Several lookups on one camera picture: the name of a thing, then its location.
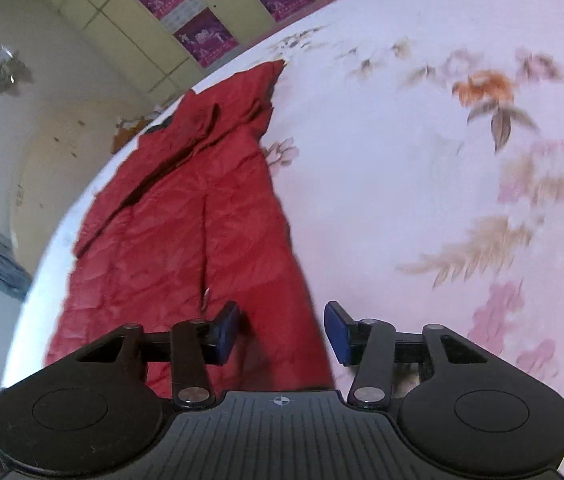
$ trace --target black metal bar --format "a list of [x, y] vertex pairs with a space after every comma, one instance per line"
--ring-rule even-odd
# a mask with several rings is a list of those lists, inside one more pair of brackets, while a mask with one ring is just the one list
[[[215, 402], [197, 329], [190, 321], [177, 323], [171, 329], [171, 380], [173, 403], [178, 408], [206, 408]], [[198, 392], [205, 390], [208, 397], [187, 400], [185, 393], [191, 388], [199, 388]]]
[[171, 332], [144, 334], [140, 343], [140, 354], [145, 363], [170, 363]]
[[[364, 349], [364, 355], [348, 393], [347, 402], [360, 408], [386, 410], [393, 390], [395, 327], [376, 321]], [[376, 392], [376, 396], [367, 396]]]
[[396, 363], [421, 363], [427, 357], [427, 353], [427, 346], [422, 334], [396, 333]]

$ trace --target metal screw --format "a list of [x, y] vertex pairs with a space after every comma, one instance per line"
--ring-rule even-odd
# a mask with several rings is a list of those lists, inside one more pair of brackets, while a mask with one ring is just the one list
[[184, 388], [178, 394], [178, 397], [181, 400], [190, 404], [194, 404], [196, 402], [204, 402], [204, 400], [208, 399], [210, 396], [211, 394], [208, 392], [208, 390], [200, 388], [199, 386], [190, 386], [188, 388]]
[[353, 393], [353, 396], [360, 402], [379, 402], [385, 395], [380, 388], [374, 388], [373, 386], [365, 386], [364, 388], [358, 388]]

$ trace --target ribbed black surface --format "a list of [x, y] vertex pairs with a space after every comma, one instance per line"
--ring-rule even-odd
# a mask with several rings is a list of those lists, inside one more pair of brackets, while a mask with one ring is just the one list
[[[284, 405], [274, 402], [286, 397]], [[16, 473], [8, 480], [27, 478]], [[137, 462], [101, 480], [450, 480], [412, 453], [385, 416], [351, 410], [335, 392], [230, 392], [179, 415]], [[556, 479], [546, 474], [546, 480]]]

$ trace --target red cloth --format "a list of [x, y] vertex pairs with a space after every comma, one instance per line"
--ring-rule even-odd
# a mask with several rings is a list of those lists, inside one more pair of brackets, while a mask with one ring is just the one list
[[[234, 300], [247, 323], [229, 362], [209, 367], [217, 392], [332, 386], [259, 146], [283, 67], [264, 63], [189, 91], [169, 126], [140, 137], [84, 219], [48, 364], [123, 323], [166, 331]], [[160, 396], [171, 396], [169, 374], [149, 367]]]

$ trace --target bed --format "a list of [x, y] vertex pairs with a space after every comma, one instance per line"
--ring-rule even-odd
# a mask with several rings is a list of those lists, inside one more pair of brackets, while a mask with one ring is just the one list
[[[564, 396], [564, 0], [338, 0], [195, 90], [274, 59], [262, 147], [316, 315], [441, 323]], [[82, 218], [136, 142], [60, 222], [4, 386], [42, 367]]]

